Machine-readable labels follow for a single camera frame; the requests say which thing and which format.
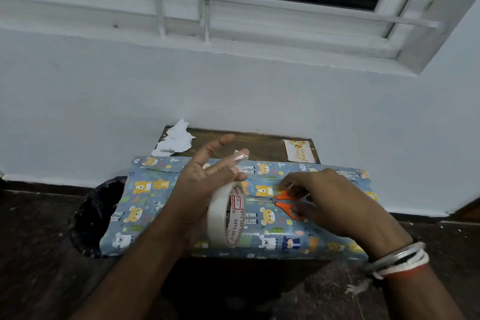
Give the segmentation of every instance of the person's left hand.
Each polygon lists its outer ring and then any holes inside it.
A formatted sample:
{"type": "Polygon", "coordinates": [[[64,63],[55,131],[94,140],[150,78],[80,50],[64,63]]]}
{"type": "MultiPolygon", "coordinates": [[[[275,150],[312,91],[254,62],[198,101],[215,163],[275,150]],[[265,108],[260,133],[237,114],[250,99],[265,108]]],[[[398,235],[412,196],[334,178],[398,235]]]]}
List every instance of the person's left hand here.
{"type": "Polygon", "coordinates": [[[239,172],[235,165],[237,157],[249,154],[248,149],[203,169],[210,154],[234,139],[234,134],[227,134],[198,150],[181,171],[170,198],[152,223],[168,227],[169,232],[183,241],[184,249],[191,249],[205,232],[207,209],[213,193],[230,182],[247,178],[247,174],[239,172]]]}

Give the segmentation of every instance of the person's right hand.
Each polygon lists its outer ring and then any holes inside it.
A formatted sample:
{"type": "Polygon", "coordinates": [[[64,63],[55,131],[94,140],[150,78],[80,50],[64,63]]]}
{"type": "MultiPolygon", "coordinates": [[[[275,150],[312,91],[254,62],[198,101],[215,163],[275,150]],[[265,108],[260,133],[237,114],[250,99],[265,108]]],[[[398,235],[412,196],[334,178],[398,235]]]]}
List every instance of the person's right hand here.
{"type": "Polygon", "coordinates": [[[298,202],[297,213],[333,234],[352,238],[373,260],[413,241],[392,215],[331,168],[289,173],[279,189],[296,197],[308,192],[315,206],[298,202]]]}

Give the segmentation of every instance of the paper scrap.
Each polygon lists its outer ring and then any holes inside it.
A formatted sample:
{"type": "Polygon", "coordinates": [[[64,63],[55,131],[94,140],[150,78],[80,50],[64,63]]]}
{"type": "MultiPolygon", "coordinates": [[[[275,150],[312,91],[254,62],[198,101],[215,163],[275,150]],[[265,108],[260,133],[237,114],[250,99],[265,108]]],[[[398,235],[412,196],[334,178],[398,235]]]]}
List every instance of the paper scrap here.
{"type": "Polygon", "coordinates": [[[291,162],[315,163],[314,154],[310,149],[310,143],[306,140],[283,140],[285,142],[286,155],[291,162]]]}
{"type": "Polygon", "coordinates": [[[188,122],[180,119],[173,127],[166,131],[167,136],[156,144],[152,151],[154,157],[171,156],[173,153],[185,152],[192,147],[195,138],[187,132],[188,122]]]}

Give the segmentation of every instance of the hand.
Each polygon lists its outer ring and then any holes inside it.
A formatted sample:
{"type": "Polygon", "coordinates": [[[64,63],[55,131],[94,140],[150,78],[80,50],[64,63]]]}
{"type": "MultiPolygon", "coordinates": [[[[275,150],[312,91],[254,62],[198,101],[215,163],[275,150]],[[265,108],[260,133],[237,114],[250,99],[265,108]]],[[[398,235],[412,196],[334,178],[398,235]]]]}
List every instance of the hand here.
{"type": "Polygon", "coordinates": [[[392,215],[331,168],[290,173],[280,189],[296,197],[309,193],[315,206],[298,202],[296,212],[333,234],[352,238],[373,259],[412,243],[392,215]]]}
{"type": "Polygon", "coordinates": [[[227,134],[198,150],[180,172],[170,198],[151,225],[162,227],[178,237],[185,250],[191,249],[205,232],[212,194],[228,183],[247,178],[247,174],[239,172],[235,165],[237,157],[249,154],[248,149],[242,149],[206,169],[202,167],[210,154],[234,139],[235,135],[227,134]]]}

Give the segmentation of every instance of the silver bangle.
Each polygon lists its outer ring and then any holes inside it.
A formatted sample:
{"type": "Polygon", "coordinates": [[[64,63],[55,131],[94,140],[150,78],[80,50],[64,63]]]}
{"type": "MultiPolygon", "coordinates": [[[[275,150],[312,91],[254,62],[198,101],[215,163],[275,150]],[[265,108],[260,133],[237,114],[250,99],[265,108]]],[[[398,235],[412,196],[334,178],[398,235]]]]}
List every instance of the silver bangle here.
{"type": "Polygon", "coordinates": [[[402,258],[410,256],[413,253],[417,253],[419,250],[424,250],[426,247],[427,245],[423,242],[412,243],[400,248],[399,250],[395,250],[393,253],[387,254],[373,263],[367,263],[365,266],[363,266],[362,271],[366,275],[371,275],[376,270],[391,266],[402,258]]]}

